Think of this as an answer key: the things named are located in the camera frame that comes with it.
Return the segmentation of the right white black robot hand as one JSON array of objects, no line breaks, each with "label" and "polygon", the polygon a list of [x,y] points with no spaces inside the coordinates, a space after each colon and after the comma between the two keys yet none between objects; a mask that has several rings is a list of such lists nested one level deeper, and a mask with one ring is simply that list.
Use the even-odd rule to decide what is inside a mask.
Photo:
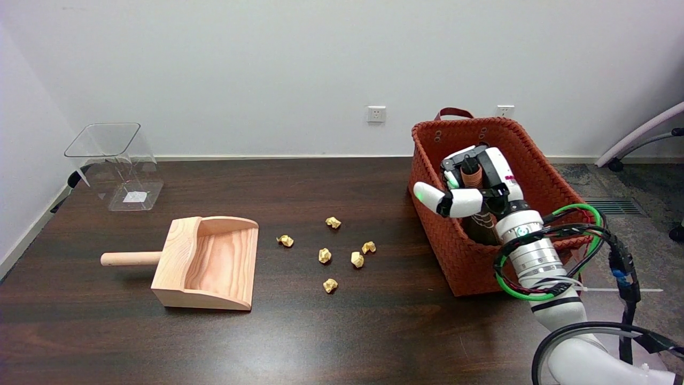
[{"label": "right white black robot hand", "polygon": [[444,218],[465,218],[482,212],[503,219],[511,213],[530,210],[508,161],[496,147],[470,146],[441,162],[447,190],[416,182],[413,195]]}]

